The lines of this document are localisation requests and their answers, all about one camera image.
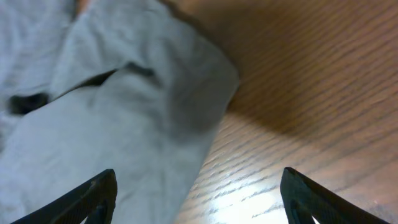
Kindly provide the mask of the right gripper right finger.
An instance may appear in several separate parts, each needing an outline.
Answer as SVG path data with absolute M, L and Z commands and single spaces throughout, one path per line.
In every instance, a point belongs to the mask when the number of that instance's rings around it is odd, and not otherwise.
M 280 193 L 289 224 L 388 224 L 291 167 L 283 171 Z

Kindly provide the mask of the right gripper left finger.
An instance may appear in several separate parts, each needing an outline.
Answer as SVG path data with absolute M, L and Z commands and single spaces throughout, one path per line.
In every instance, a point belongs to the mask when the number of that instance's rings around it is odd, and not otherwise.
M 116 206 L 115 172 L 106 169 L 50 204 L 12 224 L 110 224 Z

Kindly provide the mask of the grey shorts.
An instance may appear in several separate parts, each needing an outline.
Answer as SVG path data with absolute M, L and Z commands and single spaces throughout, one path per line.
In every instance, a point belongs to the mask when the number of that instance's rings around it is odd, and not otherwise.
M 238 83 L 160 1 L 2 1 L 1 222 L 112 169 L 114 223 L 173 223 Z

